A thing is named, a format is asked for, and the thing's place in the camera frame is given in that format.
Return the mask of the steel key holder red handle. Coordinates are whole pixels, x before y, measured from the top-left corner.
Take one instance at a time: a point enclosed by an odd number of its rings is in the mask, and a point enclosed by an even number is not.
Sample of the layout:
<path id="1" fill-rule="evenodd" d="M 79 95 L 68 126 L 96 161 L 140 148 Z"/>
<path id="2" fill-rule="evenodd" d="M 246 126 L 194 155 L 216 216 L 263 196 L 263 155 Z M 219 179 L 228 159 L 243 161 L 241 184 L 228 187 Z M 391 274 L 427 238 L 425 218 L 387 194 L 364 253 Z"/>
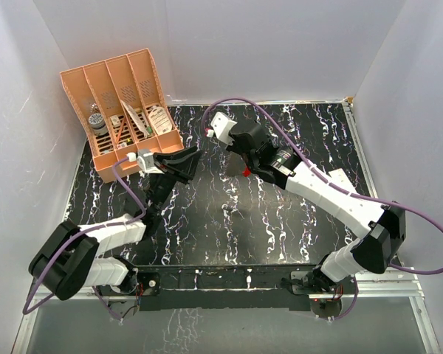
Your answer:
<path id="1" fill-rule="evenodd" d="M 225 167 L 225 174 L 228 177 L 248 177 L 251 174 L 251 171 L 240 155 L 234 152 L 229 152 Z"/>

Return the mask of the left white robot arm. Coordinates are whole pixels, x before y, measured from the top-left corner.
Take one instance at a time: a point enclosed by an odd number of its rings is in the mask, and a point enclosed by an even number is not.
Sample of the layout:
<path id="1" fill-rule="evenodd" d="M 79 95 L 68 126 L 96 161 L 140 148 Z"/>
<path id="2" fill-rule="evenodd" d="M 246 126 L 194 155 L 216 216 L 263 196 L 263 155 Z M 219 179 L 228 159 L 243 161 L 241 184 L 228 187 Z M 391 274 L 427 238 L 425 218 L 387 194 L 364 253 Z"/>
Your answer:
<path id="1" fill-rule="evenodd" d="M 79 226 L 61 222 L 31 260 L 28 272 L 37 285 L 45 286 L 60 300 L 68 300 L 80 289 L 109 285 L 122 294 L 137 287 L 134 267 L 108 252 L 127 244 L 138 244 L 156 232 L 162 207 L 175 184 L 193 180 L 202 152 L 189 147 L 175 153 L 138 150 L 112 166 L 117 172 L 125 162 L 134 162 L 149 177 L 142 195 L 137 195 L 120 176 L 117 181 L 128 193 L 124 212 L 102 223 Z"/>

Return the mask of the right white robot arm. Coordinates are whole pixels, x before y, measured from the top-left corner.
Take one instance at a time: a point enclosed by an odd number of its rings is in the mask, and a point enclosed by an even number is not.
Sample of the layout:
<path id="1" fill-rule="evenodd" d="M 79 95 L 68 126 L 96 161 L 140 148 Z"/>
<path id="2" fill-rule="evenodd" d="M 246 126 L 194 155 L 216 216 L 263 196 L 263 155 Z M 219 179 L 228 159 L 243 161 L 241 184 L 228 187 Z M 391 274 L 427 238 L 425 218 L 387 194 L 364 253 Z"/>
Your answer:
<path id="1" fill-rule="evenodd" d="M 294 193 L 341 221 L 355 240 L 327 254 L 300 280 L 298 287 L 332 292 L 340 282 L 361 271 L 382 274 L 405 239 L 405 213 L 392 206 L 362 201 L 332 188 L 332 178 L 316 176 L 291 147 L 276 147 L 257 123 L 217 120 L 215 135 L 227 150 L 241 157 L 247 169 L 267 183 Z"/>

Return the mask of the white labelled packet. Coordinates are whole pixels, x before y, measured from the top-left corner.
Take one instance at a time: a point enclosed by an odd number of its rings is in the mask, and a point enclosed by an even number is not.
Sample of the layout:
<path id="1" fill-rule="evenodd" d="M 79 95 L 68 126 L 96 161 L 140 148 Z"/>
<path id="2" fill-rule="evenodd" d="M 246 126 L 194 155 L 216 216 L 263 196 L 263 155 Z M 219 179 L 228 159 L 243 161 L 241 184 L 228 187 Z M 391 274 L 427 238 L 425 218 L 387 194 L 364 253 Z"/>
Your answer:
<path id="1" fill-rule="evenodd" d="M 148 120 L 157 135 L 173 130 L 171 118 L 162 106 L 153 105 L 148 112 Z"/>

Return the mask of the white box red label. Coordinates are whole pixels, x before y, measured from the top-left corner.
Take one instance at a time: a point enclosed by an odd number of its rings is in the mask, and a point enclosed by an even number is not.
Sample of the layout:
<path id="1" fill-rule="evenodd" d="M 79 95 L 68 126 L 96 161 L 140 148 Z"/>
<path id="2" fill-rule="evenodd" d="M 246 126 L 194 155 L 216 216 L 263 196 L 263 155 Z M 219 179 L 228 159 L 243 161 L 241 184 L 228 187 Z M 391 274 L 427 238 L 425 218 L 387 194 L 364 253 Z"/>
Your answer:
<path id="1" fill-rule="evenodd" d="M 333 184 L 341 187 L 348 192 L 355 193 L 356 189 L 343 169 L 339 168 L 328 172 Z"/>

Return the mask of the white paper card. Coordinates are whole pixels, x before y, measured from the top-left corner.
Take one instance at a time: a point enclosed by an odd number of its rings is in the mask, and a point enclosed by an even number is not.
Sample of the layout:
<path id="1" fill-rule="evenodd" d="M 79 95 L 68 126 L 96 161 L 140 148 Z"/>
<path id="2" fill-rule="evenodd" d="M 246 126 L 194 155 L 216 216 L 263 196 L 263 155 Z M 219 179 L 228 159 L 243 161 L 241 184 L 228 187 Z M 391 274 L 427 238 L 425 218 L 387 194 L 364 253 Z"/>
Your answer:
<path id="1" fill-rule="evenodd" d="M 148 132 L 145 124 L 143 123 L 142 119 L 139 117 L 138 113 L 134 110 L 132 106 L 130 106 L 125 101 L 121 100 L 120 103 L 122 107 L 126 110 L 128 115 L 130 116 L 133 123 L 136 125 L 139 132 L 141 132 L 143 134 L 143 137 L 147 139 L 150 136 L 150 133 Z"/>

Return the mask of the red pencil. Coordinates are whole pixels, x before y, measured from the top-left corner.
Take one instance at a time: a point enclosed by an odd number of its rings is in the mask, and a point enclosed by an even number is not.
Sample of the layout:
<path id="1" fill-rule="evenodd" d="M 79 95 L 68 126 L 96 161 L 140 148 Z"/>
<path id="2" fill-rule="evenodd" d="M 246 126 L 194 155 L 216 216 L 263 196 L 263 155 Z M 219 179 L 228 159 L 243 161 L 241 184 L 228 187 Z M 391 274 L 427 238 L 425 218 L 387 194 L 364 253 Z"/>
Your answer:
<path id="1" fill-rule="evenodd" d="M 125 129 L 126 123 L 127 123 L 127 119 L 126 119 L 126 117 L 124 117 L 122 122 L 121 122 L 121 124 L 120 124 L 119 130 L 117 132 L 117 136 L 116 136 L 116 139 L 115 139 L 116 140 L 116 145 L 119 145 L 119 143 L 120 143 L 121 136 L 123 135 L 123 131 Z"/>

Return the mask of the small white eraser block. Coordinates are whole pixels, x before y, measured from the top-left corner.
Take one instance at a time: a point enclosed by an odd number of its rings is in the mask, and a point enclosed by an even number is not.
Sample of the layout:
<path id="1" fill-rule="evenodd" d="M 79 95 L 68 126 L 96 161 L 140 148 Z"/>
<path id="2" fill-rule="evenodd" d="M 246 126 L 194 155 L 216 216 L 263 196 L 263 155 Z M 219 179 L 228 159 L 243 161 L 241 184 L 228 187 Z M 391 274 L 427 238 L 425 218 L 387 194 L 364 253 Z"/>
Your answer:
<path id="1" fill-rule="evenodd" d="M 110 116 L 110 121 L 114 128 L 119 128 L 121 126 L 121 121 L 118 115 Z"/>

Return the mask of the peach desk organizer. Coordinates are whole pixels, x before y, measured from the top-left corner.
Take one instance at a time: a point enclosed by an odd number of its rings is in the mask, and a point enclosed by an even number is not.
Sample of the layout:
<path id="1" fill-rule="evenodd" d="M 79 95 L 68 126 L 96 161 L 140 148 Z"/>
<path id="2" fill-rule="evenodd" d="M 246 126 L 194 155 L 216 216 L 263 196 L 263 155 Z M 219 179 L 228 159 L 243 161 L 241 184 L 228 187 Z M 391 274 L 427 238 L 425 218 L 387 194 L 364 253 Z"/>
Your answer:
<path id="1" fill-rule="evenodd" d="M 115 180 L 111 167 L 127 153 L 141 149 L 152 153 L 173 153 L 183 149 L 182 137 L 172 117 L 173 130 L 162 135 L 155 133 L 148 120 L 153 105 L 162 106 L 169 113 L 157 68 L 148 49 L 69 69 L 60 76 L 63 89 L 86 132 L 95 171 L 104 182 Z M 138 113 L 150 133 L 147 139 L 122 107 L 121 100 Z M 107 134 L 94 135 L 88 123 L 93 113 L 103 115 Z M 115 140 L 119 128 L 114 128 L 110 121 L 113 115 L 118 115 L 121 122 L 124 117 L 127 119 L 119 145 Z"/>

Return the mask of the small grey jar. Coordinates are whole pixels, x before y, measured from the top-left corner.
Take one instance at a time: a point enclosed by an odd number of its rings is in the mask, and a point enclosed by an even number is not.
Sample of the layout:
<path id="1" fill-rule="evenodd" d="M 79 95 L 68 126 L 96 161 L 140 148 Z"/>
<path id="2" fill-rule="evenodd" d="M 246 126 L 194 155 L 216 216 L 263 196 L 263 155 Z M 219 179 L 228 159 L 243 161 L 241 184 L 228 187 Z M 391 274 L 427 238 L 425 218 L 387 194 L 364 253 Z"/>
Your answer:
<path id="1" fill-rule="evenodd" d="M 95 136 L 102 136 L 108 133 L 108 128 L 101 113 L 93 113 L 90 115 L 88 123 Z"/>

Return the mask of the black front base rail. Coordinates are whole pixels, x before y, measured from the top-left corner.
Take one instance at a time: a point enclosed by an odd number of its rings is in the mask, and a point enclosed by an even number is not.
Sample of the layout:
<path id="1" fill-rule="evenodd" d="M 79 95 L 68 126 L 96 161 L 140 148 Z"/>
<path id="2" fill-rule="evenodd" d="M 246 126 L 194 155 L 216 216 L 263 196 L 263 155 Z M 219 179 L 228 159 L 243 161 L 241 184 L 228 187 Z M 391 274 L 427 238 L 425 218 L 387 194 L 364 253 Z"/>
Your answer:
<path id="1" fill-rule="evenodd" d="M 173 309 L 310 310 L 313 291 L 297 286 L 311 265 L 145 265 L 134 278 L 141 311 Z"/>

